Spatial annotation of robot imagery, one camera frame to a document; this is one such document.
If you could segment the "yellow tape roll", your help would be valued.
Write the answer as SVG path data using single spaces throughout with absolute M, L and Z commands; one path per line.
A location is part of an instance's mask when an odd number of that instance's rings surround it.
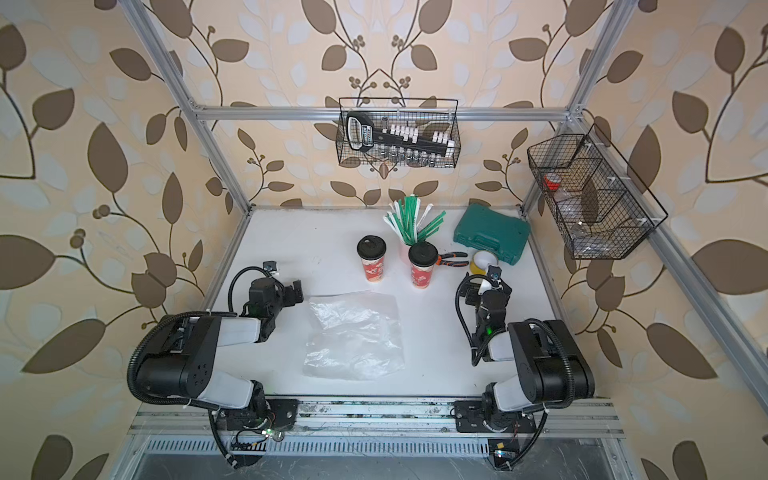
M 480 250 L 473 254 L 469 268 L 472 274 L 481 275 L 487 273 L 490 267 L 496 267 L 498 264 L 499 260 L 495 254 Z

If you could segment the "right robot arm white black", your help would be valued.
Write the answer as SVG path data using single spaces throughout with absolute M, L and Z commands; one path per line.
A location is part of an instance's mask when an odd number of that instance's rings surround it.
M 478 400 L 457 400 L 452 407 L 460 433 L 512 436 L 509 443 L 489 447 L 491 466 L 498 471 L 513 470 L 530 452 L 551 411 L 590 399 L 596 389 L 591 368 L 562 320 L 506 320 L 511 294 L 501 269 L 491 266 L 484 274 L 465 275 L 454 297 L 471 365 L 514 364 L 511 378 L 491 382 Z

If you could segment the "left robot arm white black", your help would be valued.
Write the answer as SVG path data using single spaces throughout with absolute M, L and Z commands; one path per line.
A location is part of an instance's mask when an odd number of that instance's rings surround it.
M 299 406 L 295 399 L 270 400 L 262 383 L 215 367 L 219 349 L 266 342 L 281 311 L 304 300 L 300 281 L 276 278 L 275 262 L 253 270 L 259 276 L 241 309 L 229 290 L 224 311 L 164 316 L 135 348 L 126 374 L 130 393 L 144 404 L 204 410 L 217 450 L 234 469 L 248 465 L 248 453 L 267 441 L 281 442 Z

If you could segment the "orange black pliers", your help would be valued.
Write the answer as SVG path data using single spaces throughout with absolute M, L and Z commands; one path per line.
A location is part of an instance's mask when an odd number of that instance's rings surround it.
M 446 252 L 438 255 L 436 262 L 439 266 L 463 268 L 470 264 L 469 254 L 466 252 Z

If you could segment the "black socket wrench set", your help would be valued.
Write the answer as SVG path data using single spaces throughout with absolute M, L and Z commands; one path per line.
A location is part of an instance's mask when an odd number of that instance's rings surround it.
M 392 123 L 388 117 L 374 117 L 363 111 L 343 114 L 340 126 L 345 145 L 364 154 L 381 156 L 403 151 L 448 157 L 459 150 L 457 141 L 448 132 L 429 132 L 427 128 L 420 129 L 407 122 Z

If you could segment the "pink straw holder cup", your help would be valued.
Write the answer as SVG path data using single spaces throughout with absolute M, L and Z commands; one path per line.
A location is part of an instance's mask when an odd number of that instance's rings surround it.
M 405 243 L 400 243 L 399 244 L 399 255 L 400 255 L 400 258 L 401 258 L 401 260 L 406 265 L 409 265 L 411 263 L 410 258 L 409 258 L 409 251 L 410 251 L 410 246 L 409 245 L 406 245 Z

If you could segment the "clear plastic carrier bag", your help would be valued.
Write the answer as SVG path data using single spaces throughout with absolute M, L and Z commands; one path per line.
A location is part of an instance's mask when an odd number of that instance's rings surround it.
M 303 374 L 341 381 L 373 381 L 405 368 L 397 301 L 371 291 L 309 300 L 313 333 Z

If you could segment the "green white wrapped straws bundle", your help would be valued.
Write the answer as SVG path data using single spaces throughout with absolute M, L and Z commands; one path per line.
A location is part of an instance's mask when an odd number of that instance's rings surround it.
M 417 196 L 406 196 L 390 205 L 390 211 L 383 216 L 383 220 L 397 238 L 410 247 L 428 240 L 443 224 L 446 212 L 431 217 L 433 207 L 432 203 L 422 206 Z

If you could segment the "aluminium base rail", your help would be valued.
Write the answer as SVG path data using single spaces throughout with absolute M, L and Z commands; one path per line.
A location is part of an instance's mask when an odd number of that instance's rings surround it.
M 272 427 L 304 436 L 520 436 L 535 431 L 540 413 L 507 420 L 508 427 L 490 427 L 478 397 L 393 396 L 271 396 L 267 420 L 247 420 L 223 411 L 216 415 L 220 430 L 242 425 Z M 625 432 L 613 403 L 607 399 L 580 400 L 548 414 L 542 435 L 550 438 L 623 439 Z

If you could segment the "red paper cup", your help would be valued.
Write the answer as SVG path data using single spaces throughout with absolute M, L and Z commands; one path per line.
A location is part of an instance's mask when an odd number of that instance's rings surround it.
M 379 236 L 366 235 L 359 240 L 356 250 L 362 262 L 366 279 L 369 282 L 380 281 L 384 274 L 386 242 Z
M 439 260 L 437 248 L 427 241 L 417 242 L 409 248 L 408 259 L 411 264 L 412 284 L 416 288 L 426 289 Z

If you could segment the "green plastic tool case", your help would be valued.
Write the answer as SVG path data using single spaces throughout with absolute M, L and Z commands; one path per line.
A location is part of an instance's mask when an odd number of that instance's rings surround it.
M 531 232 L 522 219 L 507 216 L 480 204 L 470 204 L 454 229 L 453 241 L 493 253 L 501 262 L 519 262 Z

